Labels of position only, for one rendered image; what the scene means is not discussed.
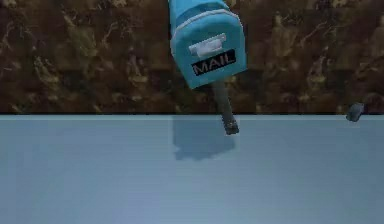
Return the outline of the blue mailbox on grey post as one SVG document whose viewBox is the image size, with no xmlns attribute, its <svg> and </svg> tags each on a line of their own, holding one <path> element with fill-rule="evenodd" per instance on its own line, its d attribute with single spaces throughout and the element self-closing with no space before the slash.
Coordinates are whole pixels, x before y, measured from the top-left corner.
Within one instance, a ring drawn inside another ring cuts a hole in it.
<svg viewBox="0 0 384 224">
<path fill-rule="evenodd" d="M 224 0 L 168 0 L 171 55 L 192 89 L 211 85 L 224 130 L 237 134 L 224 80 L 247 69 L 241 20 Z"/>
</svg>

